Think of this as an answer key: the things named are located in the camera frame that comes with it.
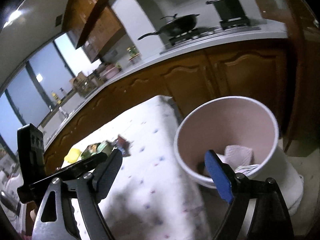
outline ceiling light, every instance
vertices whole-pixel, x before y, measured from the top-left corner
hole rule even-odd
[[[41,76],[41,74],[38,74],[36,78],[38,82],[41,82],[43,80],[43,77]]]
[[[9,25],[13,20],[17,19],[19,16],[21,15],[21,11],[14,11],[10,17],[9,17],[9,20],[4,24],[3,27],[6,27],[7,25]]]

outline gas stove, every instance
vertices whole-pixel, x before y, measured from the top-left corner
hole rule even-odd
[[[183,33],[179,36],[173,37],[169,39],[169,43],[166,44],[165,50],[160,52],[160,54],[164,54],[171,50],[180,48],[185,45],[189,45],[194,42],[203,41],[206,39],[210,39],[213,37],[231,34],[231,33],[239,33],[239,32],[247,32],[247,31],[255,31],[260,30],[258,26],[235,26],[230,27],[226,30],[223,30],[220,27],[212,27],[212,28],[203,28],[199,27],[193,29],[187,33]]]

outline glass pane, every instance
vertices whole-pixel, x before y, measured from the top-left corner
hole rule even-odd
[[[17,152],[17,130],[22,127],[21,122],[12,110],[5,94],[0,97],[0,134],[13,153]]]
[[[67,93],[71,91],[72,85],[69,80],[72,76],[52,43],[34,54],[29,62],[38,81],[52,101],[55,101],[51,95],[52,91],[60,98],[64,97],[60,88]]]
[[[49,107],[33,85],[25,68],[12,80],[7,89],[26,123],[32,123],[37,127],[49,113]]]
[[[75,49],[66,33],[56,38],[55,42],[76,76],[81,71],[88,76],[101,64],[99,59],[91,63],[81,47]]]

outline frying pan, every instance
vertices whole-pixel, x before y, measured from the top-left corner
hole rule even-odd
[[[164,33],[170,37],[175,37],[183,33],[186,33],[188,31],[191,31],[197,24],[196,17],[199,16],[200,14],[189,14],[189,15],[178,17],[178,18],[177,18],[177,15],[178,14],[176,13],[173,16],[162,17],[161,19],[166,17],[172,17],[173,20],[168,22],[166,25],[162,26],[157,32],[146,33],[142,35],[141,37],[138,38],[138,41],[147,36],[159,35],[161,33]]]

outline wall cabinet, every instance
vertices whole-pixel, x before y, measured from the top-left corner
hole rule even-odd
[[[69,0],[63,23],[63,31],[75,48],[82,46],[108,0]]]
[[[286,83],[285,47],[275,40],[225,44],[159,62],[110,84],[88,102],[46,150],[47,172],[62,164],[72,145],[156,95],[173,97],[183,117],[218,97],[252,97],[268,106],[281,126]]]
[[[121,22],[112,9],[106,6],[83,45],[84,52],[94,62],[99,53],[104,55],[124,34]]]

